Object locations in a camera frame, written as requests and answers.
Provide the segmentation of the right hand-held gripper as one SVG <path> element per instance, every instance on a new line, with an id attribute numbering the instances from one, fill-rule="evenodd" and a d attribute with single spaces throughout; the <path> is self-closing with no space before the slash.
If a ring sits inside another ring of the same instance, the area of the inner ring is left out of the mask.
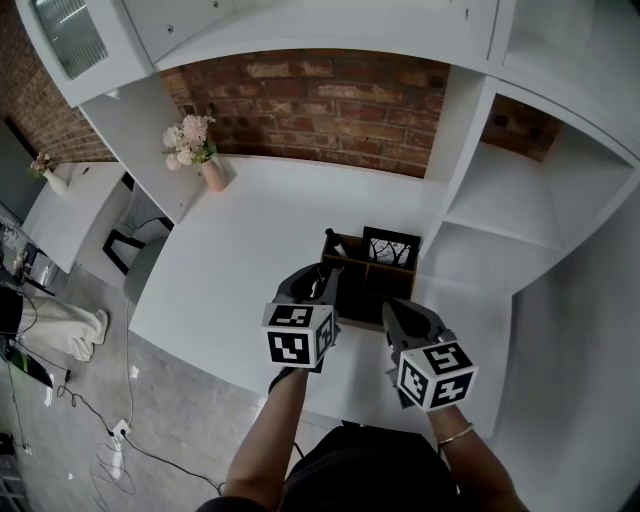
<path id="1" fill-rule="evenodd" d="M 456 340 L 410 348 L 410 338 L 434 340 L 444 330 L 440 317 L 412 301 L 390 299 L 382 307 L 388 344 L 398 352 L 391 372 L 402 408 L 416 406 L 432 412 L 464 401 L 478 367 Z"/>

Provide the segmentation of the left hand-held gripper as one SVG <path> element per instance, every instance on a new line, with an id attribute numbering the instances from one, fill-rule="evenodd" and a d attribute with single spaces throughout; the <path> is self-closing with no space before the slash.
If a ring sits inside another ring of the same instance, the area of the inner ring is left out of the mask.
<path id="1" fill-rule="evenodd" d="M 274 364 L 320 373 L 339 333 L 336 303 L 343 268 L 301 268 L 279 285 L 264 309 L 261 331 Z"/>

